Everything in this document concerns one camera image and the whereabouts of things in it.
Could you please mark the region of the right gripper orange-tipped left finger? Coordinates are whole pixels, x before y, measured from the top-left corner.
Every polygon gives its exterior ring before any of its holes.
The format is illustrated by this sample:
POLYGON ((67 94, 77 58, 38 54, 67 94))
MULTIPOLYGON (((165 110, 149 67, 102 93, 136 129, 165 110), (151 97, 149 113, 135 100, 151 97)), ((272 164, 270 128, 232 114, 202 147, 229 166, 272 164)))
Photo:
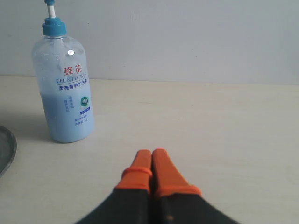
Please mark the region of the right gripper orange-tipped left finger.
POLYGON ((112 193, 79 224, 148 224, 151 151, 139 150, 112 193))

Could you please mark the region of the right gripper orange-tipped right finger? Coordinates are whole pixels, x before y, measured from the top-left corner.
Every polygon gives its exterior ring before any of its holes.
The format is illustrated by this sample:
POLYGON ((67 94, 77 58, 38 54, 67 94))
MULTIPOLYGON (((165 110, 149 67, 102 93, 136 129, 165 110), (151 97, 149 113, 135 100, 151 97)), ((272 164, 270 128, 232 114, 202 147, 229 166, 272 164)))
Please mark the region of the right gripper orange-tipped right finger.
POLYGON ((165 149, 152 153, 159 224, 237 224, 209 204, 201 190, 177 170, 165 149))

